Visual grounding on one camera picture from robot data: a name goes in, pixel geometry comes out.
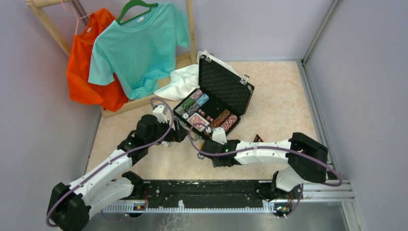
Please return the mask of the black poker set case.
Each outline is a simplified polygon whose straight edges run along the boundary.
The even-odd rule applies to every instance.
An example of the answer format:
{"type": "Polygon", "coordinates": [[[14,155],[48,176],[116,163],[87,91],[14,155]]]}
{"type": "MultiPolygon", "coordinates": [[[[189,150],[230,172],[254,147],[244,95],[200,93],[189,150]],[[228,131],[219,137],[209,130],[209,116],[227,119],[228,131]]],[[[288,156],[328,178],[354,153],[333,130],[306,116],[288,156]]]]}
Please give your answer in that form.
{"type": "MultiPolygon", "coordinates": [[[[211,53],[202,54],[198,61],[199,87],[197,89],[200,89],[203,94],[209,96],[209,100],[199,109],[203,109],[209,113],[214,120],[225,109],[229,110],[231,114],[235,114],[238,117],[238,120],[230,130],[226,132],[226,134],[230,134],[245,115],[255,88],[248,82],[248,75],[241,77],[238,74],[233,73],[224,67],[220,61],[216,61],[214,55],[211,53]]],[[[184,119],[182,115],[177,114],[174,110],[188,99],[197,89],[173,109],[175,118],[188,128],[193,125],[187,121],[188,119],[184,119]]],[[[212,135],[212,130],[213,129],[209,128],[209,125],[202,132],[198,131],[195,127],[193,128],[193,132],[203,139],[209,139],[212,135]]]]}

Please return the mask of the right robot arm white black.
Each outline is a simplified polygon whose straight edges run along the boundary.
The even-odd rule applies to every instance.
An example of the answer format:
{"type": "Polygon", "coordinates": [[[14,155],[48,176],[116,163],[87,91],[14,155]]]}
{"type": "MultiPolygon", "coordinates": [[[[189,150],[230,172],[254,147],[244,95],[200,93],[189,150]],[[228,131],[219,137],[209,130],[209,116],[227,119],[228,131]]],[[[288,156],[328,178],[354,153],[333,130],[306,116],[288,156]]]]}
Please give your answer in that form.
{"type": "Polygon", "coordinates": [[[225,144],[207,140],[201,154],[212,159],[216,167],[253,163],[274,163],[287,167],[274,174],[271,193],[284,198],[304,182],[325,183],[328,148],[311,137],[294,132],[288,140],[245,142],[229,140],[225,144]]]}

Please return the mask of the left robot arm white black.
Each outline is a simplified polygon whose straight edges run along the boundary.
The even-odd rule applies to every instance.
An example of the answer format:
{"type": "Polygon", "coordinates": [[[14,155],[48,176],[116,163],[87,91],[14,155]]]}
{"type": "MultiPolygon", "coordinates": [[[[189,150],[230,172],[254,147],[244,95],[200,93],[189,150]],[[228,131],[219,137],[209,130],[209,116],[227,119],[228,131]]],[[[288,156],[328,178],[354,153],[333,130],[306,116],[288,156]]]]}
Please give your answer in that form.
{"type": "Polygon", "coordinates": [[[63,231],[81,231],[109,204],[129,196],[141,198],[143,180],[129,169],[148,154],[149,147],[182,142],[188,133],[177,119],[143,115],[136,129],[97,167],[69,184],[60,182],[54,186],[46,224],[63,231]]]}

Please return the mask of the red black triangular card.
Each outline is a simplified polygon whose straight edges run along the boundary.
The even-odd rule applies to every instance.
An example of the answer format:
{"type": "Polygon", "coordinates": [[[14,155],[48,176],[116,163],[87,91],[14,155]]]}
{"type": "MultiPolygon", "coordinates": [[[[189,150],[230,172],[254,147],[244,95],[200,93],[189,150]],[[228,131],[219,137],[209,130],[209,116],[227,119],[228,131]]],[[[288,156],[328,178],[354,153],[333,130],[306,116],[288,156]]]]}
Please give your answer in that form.
{"type": "Polygon", "coordinates": [[[264,140],[262,139],[262,137],[257,133],[254,137],[253,142],[264,142],[264,140]]]}

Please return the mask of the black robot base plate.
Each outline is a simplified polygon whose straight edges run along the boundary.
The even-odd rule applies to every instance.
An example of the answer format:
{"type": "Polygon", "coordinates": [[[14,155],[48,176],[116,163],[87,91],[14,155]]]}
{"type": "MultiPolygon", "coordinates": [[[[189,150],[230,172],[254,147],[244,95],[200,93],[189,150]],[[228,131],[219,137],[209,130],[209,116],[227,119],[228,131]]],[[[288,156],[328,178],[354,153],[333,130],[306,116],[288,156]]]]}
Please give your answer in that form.
{"type": "Polygon", "coordinates": [[[127,199],[147,202],[148,208],[261,208],[275,199],[296,200],[300,186],[291,192],[278,189],[270,180],[150,180],[137,186],[127,199]]]}

